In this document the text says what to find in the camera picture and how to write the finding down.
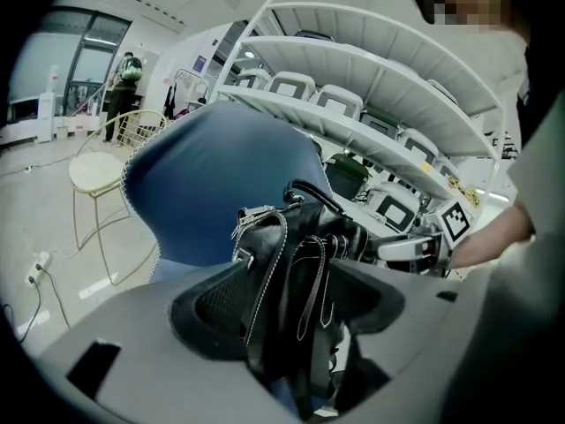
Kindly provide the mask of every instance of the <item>power cable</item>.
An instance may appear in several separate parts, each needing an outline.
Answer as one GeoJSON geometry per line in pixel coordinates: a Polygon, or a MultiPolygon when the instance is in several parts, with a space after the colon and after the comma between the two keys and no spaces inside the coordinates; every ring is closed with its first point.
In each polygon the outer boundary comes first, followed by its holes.
{"type": "Polygon", "coordinates": [[[43,168],[43,167],[46,167],[46,166],[54,165],[56,163],[61,163],[61,162],[64,162],[65,160],[69,160],[73,157],[74,157],[74,155],[69,155],[68,157],[65,157],[64,159],[55,160],[54,162],[50,162],[50,163],[44,163],[44,164],[41,164],[41,165],[31,164],[31,165],[26,166],[25,168],[21,168],[19,170],[4,173],[4,174],[0,175],[0,179],[5,178],[6,176],[10,176],[11,174],[18,174],[22,171],[27,171],[27,170],[31,171],[31,170],[34,170],[35,168],[43,168]]]}
{"type": "Polygon", "coordinates": [[[37,297],[39,298],[39,301],[37,302],[37,309],[35,309],[34,317],[32,317],[32,320],[29,321],[29,324],[27,325],[27,329],[26,329],[26,332],[24,333],[24,336],[19,340],[20,344],[22,344],[26,340],[27,333],[29,333],[29,330],[32,328],[32,325],[35,322],[35,318],[37,317],[37,314],[39,313],[39,308],[41,307],[41,292],[39,291],[39,287],[37,287],[37,283],[35,282],[35,280],[32,276],[30,276],[28,278],[28,280],[31,284],[33,284],[35,286],[35,290],[37,290],[37,297]]]}
{"type": "Polygon", "coordinates": [[[57,293],[57,288],[55,287],[53,276],[51,276],[51,274],[46,269],[43,269],[40,264],[35,264],[35,269],[37,269],[38,272],[43,272],[49,277],[49,281],[51,282],[51,286],[53,287],[53,292],[55,293],[56,299],[59,302],[59,307],[61,308],[61,314],[63,315],[64,323],[67,324],[67,328],[70,328],[71,325],[69,325],[67,315],[64,313],[63,302],[61,301],[61,297],[59,297],[59,294],[57,293]]]}
{"type": "MultiPolygon", "coordinates": [[[[112,212],[111,214],[109,214],[108,216],[106,216],[106,218],[104,218],[101,222],[100,225],[106,223],[112,216],[114,216],[115,214],[117,214],[118,212],[120,212],[121,210],[127,209],[126,206],[123,206],[122,208],[119,208],[118,210],[115,210],[114,212],[112,212]]],[[[29,251],[35,256],[37,257],[37,253],[35,252],[35,250],[32,248],[31,244],[29,243],[29,239],[27,238],[27,233],[26,233],[26,226],[22,225],[21,227],[21,231],[22,234],[24,236],[24,243],[26,244],[27,249],[29,249],[29,251]]],[[[96,228],[93,228],[83,239],[82,239],[82,244],[84,244],[84,241],[88,238],[90,238],[94,232],[96,231],[96,228]]],[[[61,250],[46,250],[49,254],[53,254],[53,253],[59,253],[61,254],[65,259],[71,259],[73,257],[75,257],[77,254],[79,254],[80,249],[76,250],[74,253],[72,254],[66,254],[63,253],[61,250]]]]}

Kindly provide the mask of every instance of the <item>bag strap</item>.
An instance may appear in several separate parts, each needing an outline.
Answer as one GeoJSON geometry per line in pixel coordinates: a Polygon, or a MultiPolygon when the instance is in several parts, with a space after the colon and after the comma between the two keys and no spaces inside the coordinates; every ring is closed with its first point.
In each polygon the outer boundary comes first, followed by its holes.
{"type": "Polygon", "coordinates": [[[292,191],[292,189],[306,192],[322,204],[325,204],[330,210],[336,212],[341,216],[347,216],[345,210],[337,201],[334,200],[333,197],[329,196],[326,192],[319,189],[316,185],[302,179],[292,180],[286,185],[286,187],[284,187],[284,202],[291,204],[301,199],[301,197],[299,195],[296,195],[292,191]]]}

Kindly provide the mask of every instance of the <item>electrical outlet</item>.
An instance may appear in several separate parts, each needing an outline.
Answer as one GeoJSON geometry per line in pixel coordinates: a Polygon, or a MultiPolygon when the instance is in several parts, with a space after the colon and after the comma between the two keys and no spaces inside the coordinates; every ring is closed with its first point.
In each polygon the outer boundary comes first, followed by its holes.
{"type": "Polygon", "coordinates": [[[26,276],[24,278],[24,281],[26,282],[26,284],[29,287],[34,287],[34,285],[29,282],[29,280],[28,280],[29,277],[33,278],[37,284],[39,283],[39,278],[40,278],[41,272],[35,268],[35,264],[39,264],[39,265],[41,265],[42,269],[46,269],[49,266],[49,261],[51,261],[51,254],[49,254],[48,252],[42,251],[41,253],[39,253],[37,255],[34,263],[29,268],[29,270],[27,271],[26,276]]]}

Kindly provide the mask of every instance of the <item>floor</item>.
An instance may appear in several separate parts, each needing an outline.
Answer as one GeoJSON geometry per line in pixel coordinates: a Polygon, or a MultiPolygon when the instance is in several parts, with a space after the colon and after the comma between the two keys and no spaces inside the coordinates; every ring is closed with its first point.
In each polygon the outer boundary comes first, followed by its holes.
{"type": "MultiPolygon", "coordinates": [[[[109,284],[96,238],[71,259],[64,254],[76,252],[72,228],[72,187],[68,167],[83,139],[36,144],[33,142],[1,151],[0,157],[0,299],[13,308],[13,328],[23,336],[26,324],[38,304],[37,291],[25,284],[34,265],[34,253],[54,252],[47,271],[52,275],[71,325],[91,312],[110,296],[144,284],[154,259],[154,252],[141,268],[119,286],[109,284]],[[20,171],[27,166],[30,172],[20,171]]],[[[94,140],[87,149],[111,150],[118,157],[127,156],[125,148],[107,147],[94,140]]],[[[77,201],[79,239],[94,228],[94,202],[86,195],[77,201]]],[[[117,212],[126,216],[118,190],[99,199],[101,219],[117,212]]],[[[136,216],[112,224],[102,232],[110,273],[117,280],[143,260],[154,245],[154,237],[136,216]]],[[[41,309],[23,344],[33,356],[52,344],[66,331],[64,318],[49,279],[40,278],[41,309]]]]}

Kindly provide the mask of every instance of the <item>white stitching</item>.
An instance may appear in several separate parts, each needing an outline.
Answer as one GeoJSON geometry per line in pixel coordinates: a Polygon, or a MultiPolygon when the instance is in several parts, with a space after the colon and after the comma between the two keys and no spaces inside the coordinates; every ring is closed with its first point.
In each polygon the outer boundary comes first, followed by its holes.
{"type": "Polygon", "coordinates": [[[259,310],[261,308],[261,303],[263,302],[263,298],[265,297],[265,292],[267,291],[268,284],[271,282],[271,277],[275,273],[276,264],[278,264],[279,259],[281,259],[281,255],[283,254],[284,247],[286,246],[286,238],[287,238],[287,235],[288,235],[288,225],[286,223],[286,218],[284,218],[284,216],[282,214],[279,214],[279,215],[282,218],[282,225],[284,226],[284,240],[282,241],[282,246],[281,246],[281,249],[279,250],[279,254],[276,257],[275,265],[273,266],[273,268],[271,269],[271,271],[268,274],[267,283],[265,284],[265,287],[263,288],[263,292],[261,293],[261,296],[259,298],[259,303],[257,305],[257,308],[255,308],[255,313],[253,313],[253,318],[252,318],[252,321],[251,321],[251,325],[249,326],[249,333],[247,334],[247,340],[245,341],[245,346],[249,345],[249,340],[251,339],[251,336],[252,336],[252,333],[253,333],[253,327],[255,326],[255,321],[257,320],[257,315],[259,314],[259,310]]]}
{"type": "Polygon", "coordinates": [[[328,175],[326,174],[326,169],[324,168],[324,163],[321,161],[321,159],[320,159],[320,165],[321,165],[321,172],[324,175],[324,178],[326,178],[326,184],[328,184],[329,192],[332,194],[332,198],[333,198],[334,197],[334,191],[332,190],[332,186],[329,184],[328,175]]]}
{"type": "MultiPolygon", "coordinates": [[[[145,139],[141,144],[139,144],[130,154],[130,156],[127,158],[127,160],[125,161],[124,164],[124,168],[122,169],[122,176],[120,177],[120,191],[122,192],[122,196],[124,196],[125,201],[127,202],[127,204],[130,206],[130,208],[132,208],[133,213],[136,216],[139,216],[139,214],[137,213],[137,211],[135,210],[135,207],[132,205],[132,202],[130,201],[130,198],[127,196],[127,193],[125,192],[125,180],[126,180],[126,176],[127,173],[129,172],[129,168],[130,168],[130,164],[132,163],[132,159],[134,156],[136,156],[139,151],[151,140],[153,140],[157,135],[160,135],[161,133],[163,133],[164,131],[166,131],[167,129],[169,129],[171,126],[173,126],[175,123],[177,122],[177,120],[174,121],[169,121],[168,124],[164,124],[163,127],[160,127],[159,130],[157,132],[154,132],[153,135],[151,135],[149,138],[145,139]]],[[[161,247],[159,246],[159,241],[157,240],[157,238],[155,238],[155,244],[157,245],[157,251],[155,254],[155,258],[153,259],[153,264],[151,265],[151,269],[149,270],[149,275],[147,276],[147,282],[149,283],[149,281],[151,281],[151,277],[153,276],[153,273],[155,271],[155,267],[157,267],[157,262],[159,262],[159,260],[161,259],[161,247]]]]}
{"type": "Polygon", "coordinates": [[[292,265],[296,264],[297,262],[303,261],[304,259],[319,259],[319,256],[309,256],[309,257],[305,257],[305,258],[300,258],[295,260],[294,262],[292,262],[292,265]]]}
{"type": "Polygon", "coordinates": [[[326,304],[326,293],[328,291],[328,283],[329,283],[329,269],[328,269],[328,275],[326,276],[326,285],[324,286],[324,298],[321,301],[320,323],[323,329],[325,329],[332,322],[332,318],[334,316],[334,304],[332,303],[332,308],[329,313],[328,323],[324,323],[324,305],[326,304]]]}
{"type": "Polygon", "coordinates": [[[334,251],[334,255],[332,257],[335,258],[335,256],[337,255],[337,248],[339,248],[339,240],[337,239],[337,237],[334,234],[332,234],[332,237],[335,240],[335,251],[334,251]]]}
{"type": "MultiPolygon", "coordinates": [[[[337,246],[339,245],[339,241],[337,240],[337,237],[332,234],[332,237],[335,239],[335,251],[334,251],[334,255],[332,257],[335,258],[335,255],[337,254],[337,246]]],[[[326,293],[328,290],[328,282],[329,282],[329,269],[328,269],[328,277],[326,278],[326,285],[324,286],[324,298],[321,301],[321,313],[320,313],[320,323],[323,329],[325,329],[331,322],[332,319],[334,318],[334,304],[332,303],[332,307],[331,310],[329,312],[329,320],[328,323],[324,323],[324,305],[326,303],[326,293]]]]}
{"type": "Polygon", "coordinates": [[[252,226],[254,226],[257,223],[262,222],[265,218],[267,218],[268,216],[273,215],[275,212],[277,212],[276,210],[269,210],[268,212],[261,214],[259,216],[257,216],[255,219],[253,219],[251,222],[249,222],[246,226],[243,226],[239,231],[238,231],[238,235],[236,238],[236,244],[233,247],[233,253],[231,254],[231,259],[233,261],[237,261],[236,259],[236,252],[237,252],[237,245],[239,245],[239,242],[241,241],[241,238],[244,236],[244,233],[251,228],[252,226]]]}
{"type": "Polygon", "coordinates": [[[347,257],[347,238],[345,238],[345,236],[343,234],[342,234],[342,237],[343,237],[343,243],[344,243],[342,259],[344,259],[344,258],[347,257]]]}
{"type": "Polygon", "coordinates": [[[310,317],[312,316],[313,305],[310,307],[310,312],[308,313],[308,317],[306,317],[306,325],[304,326],[304,333],[302,334],[302,336],[300,336],[300,324],[302,323],[302,320],[304,319],[304,313],[306,312],[306,309],[308,308],[308,302],[310,301],[310,299],[313,297],[313,303],[315,303],[315,301],[316,301],[316,297],[318,296],[318,290],[320,288],[321,273],[324,269],[324,264],[326,263],[326,248],[324,247],[324,244],[322,244],[321,240],[318,237],[316,237],[316,236],[311,236],[311,237],[316,239],[316,241],[320,244],[321,259],[320,259],[320,266],[318,267],[318,272],[316,274],[316,279],[314,281],[314,286],[312,287],[312,291],[310,292],[310,295],[308,296],[308,300],[306,301],[304,311],[302,312],[302,315],[300,316],[300,321],[298,321],[298,328],[297,328],[297,340],[298,341],[302,341],[302,339],[304,339],[304,336],[306,335],[306,332],[308,331],[308,324],[310,323],[310,317]]]}
{"type": "Polygon", "coordinates": [[[363,253],[365,252],[365,249],[367,248],[367,242],[369,241],[369,231],[366,228],[363,228],[363,229],[365,230],[365,246],[363,246],[363,250],[359,254],[359,257],[357,258],[358,261],[363,257],[363,253]]]}

